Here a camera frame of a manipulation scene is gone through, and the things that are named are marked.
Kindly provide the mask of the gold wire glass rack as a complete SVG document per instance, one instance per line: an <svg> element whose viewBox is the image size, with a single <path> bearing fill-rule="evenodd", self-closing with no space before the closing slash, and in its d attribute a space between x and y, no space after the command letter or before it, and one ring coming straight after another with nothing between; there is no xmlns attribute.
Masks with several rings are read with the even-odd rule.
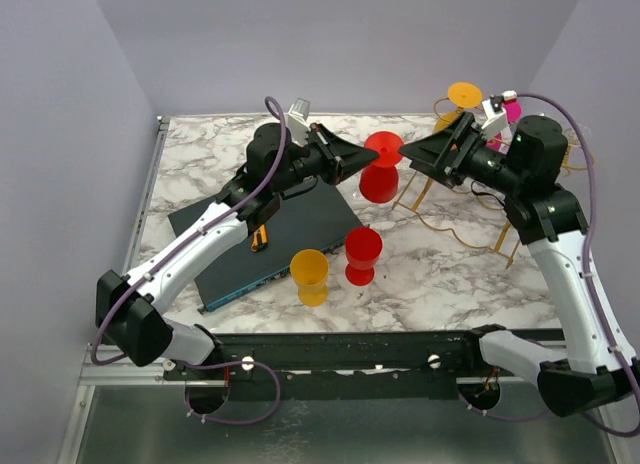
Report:
<svg viewBox="0 0 640 464"><path fill-rule="evenodd" d="M455 108L449 102L439 105L439 111L446 113ZM471 111L477 117L484 117L482 106L480 111ZM570 148L565 153L561 167L561 178L568 178L586 171L586 165L581 156L580 148ZM504 218L500 202L504 197L490 191L479 183L467 181L460 188L449 192L431 178L422 179L417 171L400 191L393 203L392 209L409 211L430 231L446 233L462 246L474 251L487 251L505 261L505 268L509 269L520 248L520 241L512 225ZM436 204L461 210L453 216L437 217Z"/></svg>

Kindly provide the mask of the red plastic wine glass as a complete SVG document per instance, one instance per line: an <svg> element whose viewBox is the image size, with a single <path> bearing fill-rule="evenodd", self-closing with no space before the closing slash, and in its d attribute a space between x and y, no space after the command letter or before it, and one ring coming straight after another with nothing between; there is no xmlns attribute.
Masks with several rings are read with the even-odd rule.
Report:
<svg viewBox="0 0 640 464"><path fill-rule="evenodd" d="M366 286L375 277L374 266L383 250L381 236L369 227L352 230L345 241L346 279L355 286Z"/></svg>

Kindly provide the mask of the yellow plastic wine glass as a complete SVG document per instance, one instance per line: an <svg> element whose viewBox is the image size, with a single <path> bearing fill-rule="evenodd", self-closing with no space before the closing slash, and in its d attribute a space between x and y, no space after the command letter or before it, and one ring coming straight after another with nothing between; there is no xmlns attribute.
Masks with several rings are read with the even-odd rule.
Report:
<svg viewBox="0 0 640 464"><path fill-rule="evenodd" d="M328 297L329 262L314 249L298 252L291 260L290 274L298 288L299 300L308 307L322 305Z"/></svg>

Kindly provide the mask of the clear wine glass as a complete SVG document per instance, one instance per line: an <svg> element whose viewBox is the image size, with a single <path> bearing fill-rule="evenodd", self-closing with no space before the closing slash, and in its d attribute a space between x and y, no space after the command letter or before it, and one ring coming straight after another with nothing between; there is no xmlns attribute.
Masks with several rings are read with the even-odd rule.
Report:
<svg viewBox="0 0 640 464"><path fill-rule="evenodd" d="M567 127L563 130L563 135L566 137L570 148L580 148L582 141L589 143L592 137L590 129L583 125L579 125L578 129Z"/></svg>
<svg viewBox="0 0 640 464"><path fill-rule="evenodd" d="M359 186L356 186L351 192L351 198L353 200L362 201L364 199L363 194L361 193Z"/></svg>

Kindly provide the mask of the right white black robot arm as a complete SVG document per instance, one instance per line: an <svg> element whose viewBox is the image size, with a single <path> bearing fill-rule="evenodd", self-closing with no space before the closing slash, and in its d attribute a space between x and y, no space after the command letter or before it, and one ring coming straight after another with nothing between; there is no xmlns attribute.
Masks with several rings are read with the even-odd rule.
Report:
<svg viewBox="0 0 640 464"><path fill-rule="evenodd" d="M489 148L473 114L400 147L413 169L448 187L471 179L504 196L507 220L537 263L560 320L556 351L499 325L467 332L460 363L480 376L493 367L534 385L559 417L620 401L639 388L639 358L619 330L584 245L589 226L579 201L557 181L568 147L555 120L529 115L509 149Z"/></svg>

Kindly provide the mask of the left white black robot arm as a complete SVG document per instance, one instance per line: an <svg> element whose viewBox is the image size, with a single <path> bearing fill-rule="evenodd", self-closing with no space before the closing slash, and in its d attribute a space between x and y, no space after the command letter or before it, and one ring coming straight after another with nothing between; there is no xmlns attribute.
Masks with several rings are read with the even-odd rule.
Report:
<svg viewBox="0 0 640 464"><path fill-rule="evenodd" d="M248 239L280 208L282 196L319 178L336 186L378 158L314 124L303 146L293 143L284 123L260 126L246 148L246 161L214 196L206 211L155 257L97 283L96 338L108 339L139 367L158 358L187 363L201 379L222 364L215 338L198 325L165 317L182 290L229 249Z"/></svg>

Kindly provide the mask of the magenta plastic wine glass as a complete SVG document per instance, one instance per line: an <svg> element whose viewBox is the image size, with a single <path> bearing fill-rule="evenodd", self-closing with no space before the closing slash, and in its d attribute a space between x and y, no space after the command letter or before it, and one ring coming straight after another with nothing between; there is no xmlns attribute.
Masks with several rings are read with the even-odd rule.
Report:
<svg viewBox="0 0 640 464"><path fill-rule="evenodd" d="M517 99L507 101L503 104L503 109L506 112L507 126L503 128L505 135L501 132L496 134L493 139L487 141L487 147L504 152L509 146L509 138L512 136L512 127L519 120L522 115L522 107Z"/></svg>

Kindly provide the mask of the orange utility knife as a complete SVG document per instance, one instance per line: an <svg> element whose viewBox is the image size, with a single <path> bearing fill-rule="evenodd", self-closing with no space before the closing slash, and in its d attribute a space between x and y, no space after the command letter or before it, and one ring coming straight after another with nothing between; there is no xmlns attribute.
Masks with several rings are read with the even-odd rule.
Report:
<svg viewBox="0 0 640 464"><path fill-rule="evenodd" d="M254 233L250 249L253 253L258 253L268 247L268 233L265 225L261 225Z"/></svg>

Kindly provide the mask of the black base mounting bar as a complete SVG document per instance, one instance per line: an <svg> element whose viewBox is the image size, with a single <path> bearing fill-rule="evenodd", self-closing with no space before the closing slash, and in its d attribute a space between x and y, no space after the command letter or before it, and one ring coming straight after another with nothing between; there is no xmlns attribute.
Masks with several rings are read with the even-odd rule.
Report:
<svg viewBox="0 0 640 464"><path fill-rule="evenodd" d="M225 334L194 367L167 371L168 382L202 412L235 401L409 399L453 400L460 378L477 380L490 364L477 330L443 332Z"/></svg>

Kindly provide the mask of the aluminium extrusion rail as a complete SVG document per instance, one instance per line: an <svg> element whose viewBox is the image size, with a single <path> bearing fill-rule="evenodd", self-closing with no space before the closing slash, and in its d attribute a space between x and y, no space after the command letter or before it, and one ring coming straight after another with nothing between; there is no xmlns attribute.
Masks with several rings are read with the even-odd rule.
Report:
<svg viewBox="0 0 640 464"><path fill-rule="evenodd" d="M95 387L148 387L148 386L187 386L226 388L228 380L219 377L202 379L194 369L172 361L159 359L148 366L137 367L129 359L106 366L93 364L85 358L79 377L82 386Z"/></svg>

